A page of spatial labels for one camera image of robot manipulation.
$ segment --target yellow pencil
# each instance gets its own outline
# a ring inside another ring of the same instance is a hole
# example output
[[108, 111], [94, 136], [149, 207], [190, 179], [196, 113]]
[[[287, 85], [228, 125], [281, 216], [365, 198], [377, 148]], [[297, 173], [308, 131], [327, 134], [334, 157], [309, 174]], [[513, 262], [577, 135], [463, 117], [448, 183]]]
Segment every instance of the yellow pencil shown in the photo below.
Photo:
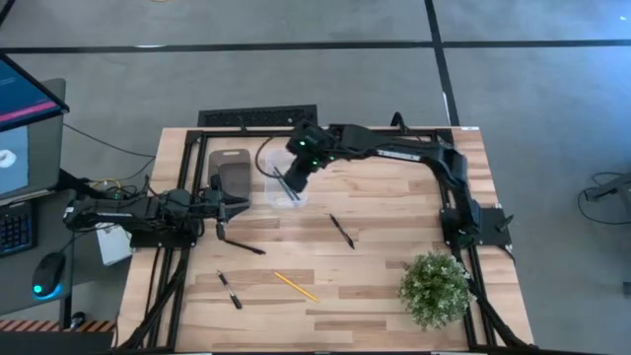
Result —
[[316, 296], [314, 296], [314, 295], [310, 294], [309, 292], [307, 292], [307, 291], [306, 291], [305, 289], [303, 289], [302, 287], [300, 287], [300, 286], [296, 285], [295, 283], [293, 283], [293, 282], [289, 281], [289, 279], [287, 279], [287, 277], [285, 277], [285, 276], [283, 276], [283, 275], [279, 274], [279, 273], [278, 273], [278, 272], [276, 272], [276, 271], [274, 271], [274, 275], [278, 276], [278, 278], [279, 278], [279, 279], [281, 279], [281, 280], [285, 281], [285, 282], [286, 282], [289, 286], [291, 286], [291, 287], [295, 288], [296, 290], [300, 291], [303, 295], [305, 295], [305, 296], [309, 297], [310, 299], [312, 299], [312, 300], [314, 300], [314, 301], [316, 301], [316, 302], [319, 302], [319, 299], [318, 299]]

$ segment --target table leg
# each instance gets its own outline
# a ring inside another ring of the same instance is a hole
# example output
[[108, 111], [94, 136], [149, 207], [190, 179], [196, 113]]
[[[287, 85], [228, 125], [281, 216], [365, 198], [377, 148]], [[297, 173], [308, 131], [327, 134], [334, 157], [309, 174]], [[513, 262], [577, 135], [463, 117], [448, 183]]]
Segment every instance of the table leg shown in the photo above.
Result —
[[59, 300], [59, 331], [70, 327], [72, 313], [72, 292]]

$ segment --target clear plastic cup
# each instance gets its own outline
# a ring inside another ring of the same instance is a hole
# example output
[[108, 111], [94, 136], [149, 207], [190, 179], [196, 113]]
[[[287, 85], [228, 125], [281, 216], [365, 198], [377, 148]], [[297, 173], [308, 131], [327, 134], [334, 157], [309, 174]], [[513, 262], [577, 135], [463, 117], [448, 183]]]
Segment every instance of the clear plastic cup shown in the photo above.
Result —
[[[289, 170], [296, 157], [286, 150], [271, 150], [265, 156], [265, 171], [269, 174], [282, 176]], [[282, 179], [265, 177], [265, 199], [274, 208], [300, 208], [307, 203], [307, 189], [303, 192], [292, 191]]]

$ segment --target orange and black tape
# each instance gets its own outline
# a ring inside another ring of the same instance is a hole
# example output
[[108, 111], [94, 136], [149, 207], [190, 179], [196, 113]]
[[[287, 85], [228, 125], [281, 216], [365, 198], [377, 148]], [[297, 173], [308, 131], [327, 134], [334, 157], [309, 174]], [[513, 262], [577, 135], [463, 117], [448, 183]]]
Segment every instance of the orange and black tape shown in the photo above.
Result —
[[[110, 332], [116, 323], [112, 320], [87, 320], [76, 329], [63, 331]], [[10, 320], [0, 319], [0, 331], [59, 331], [59, 325], [52, 320]]]

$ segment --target computer mouse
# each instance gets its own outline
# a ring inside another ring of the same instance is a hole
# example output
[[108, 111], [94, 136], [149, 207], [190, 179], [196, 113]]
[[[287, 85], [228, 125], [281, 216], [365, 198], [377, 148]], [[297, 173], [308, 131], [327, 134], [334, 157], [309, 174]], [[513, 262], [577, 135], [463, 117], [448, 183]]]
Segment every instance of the computer mouse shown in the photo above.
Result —
[[61, 288], [61, 275], [66, 264], [63, 252], [47, 254], [33, 273], [33, 294], [38, 299], [53, 297]]

